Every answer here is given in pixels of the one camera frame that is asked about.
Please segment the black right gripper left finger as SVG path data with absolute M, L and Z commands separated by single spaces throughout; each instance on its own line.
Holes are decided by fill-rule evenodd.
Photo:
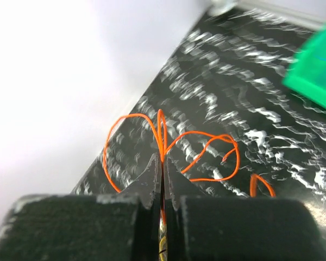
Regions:
M 122 192 L 27 195 L 0 227 L 0 260 L 158 260 L 161 160 Z

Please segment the black marbled mat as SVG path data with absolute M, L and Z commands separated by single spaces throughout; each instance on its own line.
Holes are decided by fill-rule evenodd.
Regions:
M 251 174 L 302 201 L 326 240 L 326 110 L 282 84 L 312 30 L 259 9 L 203 15 L 133 108 L 156 120 L 182 170 L 213 196 L 249 195 Z

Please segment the green bin far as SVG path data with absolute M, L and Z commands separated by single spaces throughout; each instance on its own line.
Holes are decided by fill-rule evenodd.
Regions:
M 294 55 L 283 84 L 326 109 L 326 25 Z

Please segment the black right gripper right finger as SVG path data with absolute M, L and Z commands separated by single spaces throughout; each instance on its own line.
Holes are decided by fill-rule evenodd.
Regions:
M 301 202 L 206 195 L 170 158 L 163 174 L 168 260 L 326 260 Z

